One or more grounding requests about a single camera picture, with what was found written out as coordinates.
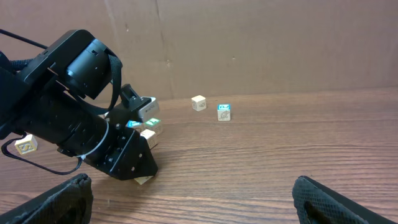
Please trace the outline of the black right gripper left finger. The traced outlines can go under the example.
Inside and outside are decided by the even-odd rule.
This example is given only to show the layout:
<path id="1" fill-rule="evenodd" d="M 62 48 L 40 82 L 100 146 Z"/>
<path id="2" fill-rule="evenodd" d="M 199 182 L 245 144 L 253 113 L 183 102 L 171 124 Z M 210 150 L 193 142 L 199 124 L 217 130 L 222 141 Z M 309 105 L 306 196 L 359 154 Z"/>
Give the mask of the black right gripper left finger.
<path id="1" fill-rule="evenodd" d="M 91 220 L 93 193 L 91 178 L 78 174 L 1 215 L 1 223 L 76 223 Z"/>

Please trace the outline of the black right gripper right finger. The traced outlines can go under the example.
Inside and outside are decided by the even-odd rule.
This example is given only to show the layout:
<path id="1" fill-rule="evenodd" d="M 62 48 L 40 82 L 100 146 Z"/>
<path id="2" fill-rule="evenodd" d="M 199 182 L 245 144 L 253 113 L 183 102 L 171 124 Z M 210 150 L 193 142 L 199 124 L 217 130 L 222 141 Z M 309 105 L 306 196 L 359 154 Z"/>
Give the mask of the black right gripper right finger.
<path id="1" fill-rule="evenodd" d="M 295 181 L 292 197 L 300 224 L 395 224 L 304 175 Z"/>

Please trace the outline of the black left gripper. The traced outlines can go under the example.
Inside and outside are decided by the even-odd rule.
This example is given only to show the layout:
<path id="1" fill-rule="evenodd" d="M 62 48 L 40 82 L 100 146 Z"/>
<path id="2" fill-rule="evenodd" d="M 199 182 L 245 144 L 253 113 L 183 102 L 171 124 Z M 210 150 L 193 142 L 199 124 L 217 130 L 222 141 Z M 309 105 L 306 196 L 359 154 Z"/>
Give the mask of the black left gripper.
<path id="1" fill-rule="evenodd" d="M 38 56 L 1 56 L 2 153 L 10 134 L 33 134 L 79 163 L 119 180 L 156 175 L 144 137 L 127 128 L 150 99 L 121 83 L 122 63 L 84 29 L 70 30 Z"/>

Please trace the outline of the yellow top wooden block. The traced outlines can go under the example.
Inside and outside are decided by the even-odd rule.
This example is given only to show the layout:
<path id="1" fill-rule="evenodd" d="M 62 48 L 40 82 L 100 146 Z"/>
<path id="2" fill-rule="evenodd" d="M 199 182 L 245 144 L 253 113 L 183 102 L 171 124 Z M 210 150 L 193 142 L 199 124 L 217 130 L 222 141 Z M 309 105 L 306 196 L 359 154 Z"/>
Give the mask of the yellow top wooden block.
<path id="1" fill-rule="evenodd" d="M 24 139 L 17 140 L 14 146 L 20 155 L 24 155 L 36 151 L 38 143 L 34 135 L 28 134 Z"/>

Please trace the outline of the cream umbrella wooden block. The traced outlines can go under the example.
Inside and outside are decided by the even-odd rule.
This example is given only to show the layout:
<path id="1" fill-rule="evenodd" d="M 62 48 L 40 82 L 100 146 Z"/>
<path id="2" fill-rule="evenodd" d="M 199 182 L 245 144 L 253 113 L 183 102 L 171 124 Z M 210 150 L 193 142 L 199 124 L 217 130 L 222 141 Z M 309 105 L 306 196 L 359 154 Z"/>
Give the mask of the cream umbrella wooden block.
<path id="1" fill-rule="evenodd" d="M 134 180 L 140 184 L 143 185 L 144 183 L 146 183 L 148 180 L 150 180 L 151 178 L 153 178 L 153 175 L 151 176 L 144 176 L 144 177 L 137 177 Z"/>

